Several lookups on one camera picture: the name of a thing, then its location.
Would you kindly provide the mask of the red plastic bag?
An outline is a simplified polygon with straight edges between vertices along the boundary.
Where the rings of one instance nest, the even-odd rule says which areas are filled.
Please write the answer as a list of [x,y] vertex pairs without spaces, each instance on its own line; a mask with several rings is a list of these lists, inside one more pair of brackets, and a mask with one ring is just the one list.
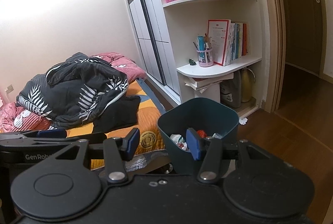
[[197,130],[197,134],[199,135],[200,138],[206,138],[207,134],[204,130]]

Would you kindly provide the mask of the dark teal trash bin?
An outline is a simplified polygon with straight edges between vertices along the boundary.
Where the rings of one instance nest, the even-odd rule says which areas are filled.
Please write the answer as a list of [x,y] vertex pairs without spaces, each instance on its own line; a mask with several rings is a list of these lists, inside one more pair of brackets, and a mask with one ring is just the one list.
[[164,113],[158,119],[167,153],[178,174],[197,173],[201,161],[193,160],[189,151],[179,148],[170,138],[172,134],[186,137],[188,128],[203,130],[208,136],[217,133],[226,143],[237,141],[238,114],[231,108],[208,98],[193,98]]

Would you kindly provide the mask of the bed with floral orange cover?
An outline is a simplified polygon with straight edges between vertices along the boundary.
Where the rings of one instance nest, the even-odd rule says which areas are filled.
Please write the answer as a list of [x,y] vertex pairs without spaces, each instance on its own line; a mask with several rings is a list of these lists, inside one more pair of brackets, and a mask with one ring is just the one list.
[[[158,119],[165,111],[163,105],[143,79],[132,82],[126,95],[140,97],[137,123],[134,125],[140,130],[140,141],[133,159],[125,164],[126,170],[134,172],[141,169],[144,172],[151,172],[170,164],[162,135],[158,129]],[[14,102],[1,107],[2,138],[27,132],[37,134],[41,130],[50,129],[49,120]]]

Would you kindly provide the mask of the black garment on bed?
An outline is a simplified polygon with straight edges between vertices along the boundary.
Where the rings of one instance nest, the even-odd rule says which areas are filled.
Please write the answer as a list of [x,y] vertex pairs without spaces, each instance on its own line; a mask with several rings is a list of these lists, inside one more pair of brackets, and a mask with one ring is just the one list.
[[103,114],[93,122],[93,133],[109,133],[114,130],[136,125],[140,96],[125,96],[112,103]]

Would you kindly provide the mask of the black leaf-pattern duvet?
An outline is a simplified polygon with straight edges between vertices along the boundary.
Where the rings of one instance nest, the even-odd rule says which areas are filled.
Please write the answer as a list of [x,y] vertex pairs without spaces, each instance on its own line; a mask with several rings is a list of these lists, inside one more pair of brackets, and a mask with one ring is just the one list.
[[51,129],[93,122],[126,95],[125,73],[100,57],[76,53],[29,80],[16,103],[50,121]]

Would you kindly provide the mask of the stack of papers under shelf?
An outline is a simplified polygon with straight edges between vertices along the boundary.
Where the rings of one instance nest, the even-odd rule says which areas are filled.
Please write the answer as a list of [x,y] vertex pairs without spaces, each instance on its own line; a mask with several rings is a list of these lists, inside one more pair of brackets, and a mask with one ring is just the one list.
[[191,78],[185,77],[185,86],[192,88],[195,91],[203,93],[211,85],[221,83],[224,80],[230,80],[234,78],[234,74],[227,74],[225,76],[219,76],[215,78]]

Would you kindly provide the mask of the grey jug under shelf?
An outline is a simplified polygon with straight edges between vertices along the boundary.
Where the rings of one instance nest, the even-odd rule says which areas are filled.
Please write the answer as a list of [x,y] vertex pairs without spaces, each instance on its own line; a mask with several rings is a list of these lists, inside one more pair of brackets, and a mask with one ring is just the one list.
[[240,71],[234,72],[234,77],[220,83],[220,100],[232,108],[239,108],[242,100]]

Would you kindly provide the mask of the pink pen holder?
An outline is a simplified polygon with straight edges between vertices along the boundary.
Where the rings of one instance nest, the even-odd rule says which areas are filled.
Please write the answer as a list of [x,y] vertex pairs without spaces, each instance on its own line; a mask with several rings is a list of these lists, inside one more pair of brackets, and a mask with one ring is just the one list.
[[214,64],[212,49],[197,51],[198,64],[200,67],[210,67]]

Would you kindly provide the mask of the row of books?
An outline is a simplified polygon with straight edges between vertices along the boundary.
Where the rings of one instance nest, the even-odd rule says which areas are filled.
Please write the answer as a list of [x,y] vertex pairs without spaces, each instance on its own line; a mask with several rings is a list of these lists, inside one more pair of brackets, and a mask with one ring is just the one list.
[[248,55],[248,23],[231,20],[209,20],[208,38],[212,46],[214,63],[228,66],[231,61]]

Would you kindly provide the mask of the white corner shelf unit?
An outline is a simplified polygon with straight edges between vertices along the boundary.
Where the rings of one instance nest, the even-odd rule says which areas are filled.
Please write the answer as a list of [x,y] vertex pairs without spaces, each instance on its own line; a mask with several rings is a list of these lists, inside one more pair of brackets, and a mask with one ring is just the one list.
[[266,99],[266,0],[161,0],[181,103],[205,97],[241,118]]

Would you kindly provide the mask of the brown wooden door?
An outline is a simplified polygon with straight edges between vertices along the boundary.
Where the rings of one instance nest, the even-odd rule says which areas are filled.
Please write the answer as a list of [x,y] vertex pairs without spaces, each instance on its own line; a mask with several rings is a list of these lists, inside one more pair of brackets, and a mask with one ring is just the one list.
[[321,0],[283,0],[286,17],[286,62],[319,74],[322,58]]

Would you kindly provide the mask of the sliding wardrobe doors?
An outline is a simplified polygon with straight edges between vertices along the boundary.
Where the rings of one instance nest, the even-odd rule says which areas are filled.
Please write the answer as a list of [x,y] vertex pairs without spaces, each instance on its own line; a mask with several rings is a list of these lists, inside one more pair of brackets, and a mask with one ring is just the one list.
[[179,81],[162,0],[127,0],[148,76],[179,104]]

